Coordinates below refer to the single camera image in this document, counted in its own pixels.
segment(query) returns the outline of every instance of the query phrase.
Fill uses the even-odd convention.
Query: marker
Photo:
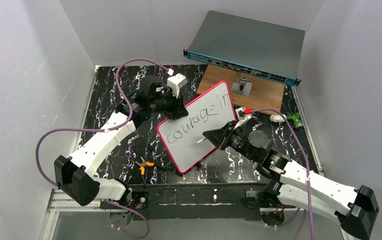
[[[198,142],[195,143],[195,145],[202,143],[203,141],[207,140],[206,137],[203,137],[202,139],[198,140]]]

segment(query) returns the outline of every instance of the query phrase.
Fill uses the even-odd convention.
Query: wire cutter
[[[155,162],[150,162],[150,161],[145,161],[143,157],[141,157],[142,162],[135,161],[135,163],[139,166],[139,170],[141,170],[141,181],[142,184],[144,184],[144,187],[147,187],[147,183],[145,182],[145,167],[153,167],[156,166],[158,168],[161,168],[163,170],[167,170],[167,168],[163,167],[162,165],[155,163]]]

